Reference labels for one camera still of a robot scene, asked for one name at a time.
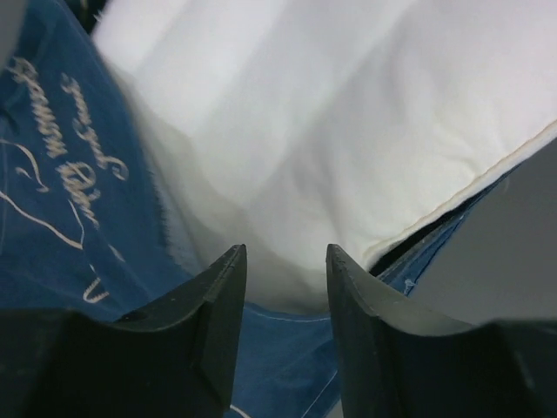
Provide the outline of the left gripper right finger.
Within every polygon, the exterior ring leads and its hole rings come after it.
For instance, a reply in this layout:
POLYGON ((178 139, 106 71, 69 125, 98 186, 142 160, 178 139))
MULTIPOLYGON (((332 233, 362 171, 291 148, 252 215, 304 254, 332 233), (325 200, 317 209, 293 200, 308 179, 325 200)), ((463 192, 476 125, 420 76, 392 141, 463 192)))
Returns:
POLYGON ((344 416, 555 416, 554 321, 453 319, 336 245, 326 270, 344 416))

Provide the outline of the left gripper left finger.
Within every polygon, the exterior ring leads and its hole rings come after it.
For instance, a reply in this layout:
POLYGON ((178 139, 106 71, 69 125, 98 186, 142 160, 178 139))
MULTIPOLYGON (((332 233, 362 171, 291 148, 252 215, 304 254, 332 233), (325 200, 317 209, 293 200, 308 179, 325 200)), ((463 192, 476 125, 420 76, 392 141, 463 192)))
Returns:
POLYGON ((4 417, 220 417, 230 407, 247 254, 116 322, 63 309, 1 313, 4 417))

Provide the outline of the dark blue embroidered pillowcase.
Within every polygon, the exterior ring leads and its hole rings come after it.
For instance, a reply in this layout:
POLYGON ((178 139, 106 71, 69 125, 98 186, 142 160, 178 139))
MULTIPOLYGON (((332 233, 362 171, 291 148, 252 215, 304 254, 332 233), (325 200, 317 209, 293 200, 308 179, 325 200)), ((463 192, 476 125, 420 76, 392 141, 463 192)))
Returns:
POLYGON ((171 243, 124 101, 57 1, 31 1, 1 73, 1 304, 115 320, 198 273, 171 243))

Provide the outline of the cream pillow with bear print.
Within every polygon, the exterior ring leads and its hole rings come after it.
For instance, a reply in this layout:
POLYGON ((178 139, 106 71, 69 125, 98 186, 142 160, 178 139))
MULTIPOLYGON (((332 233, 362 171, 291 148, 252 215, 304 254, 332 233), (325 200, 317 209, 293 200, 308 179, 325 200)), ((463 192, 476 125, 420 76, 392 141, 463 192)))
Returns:
POLYGON ((556 136, 553 1, 110 1, 92 37, 198 257, 245 244, 272 310, 556 136))

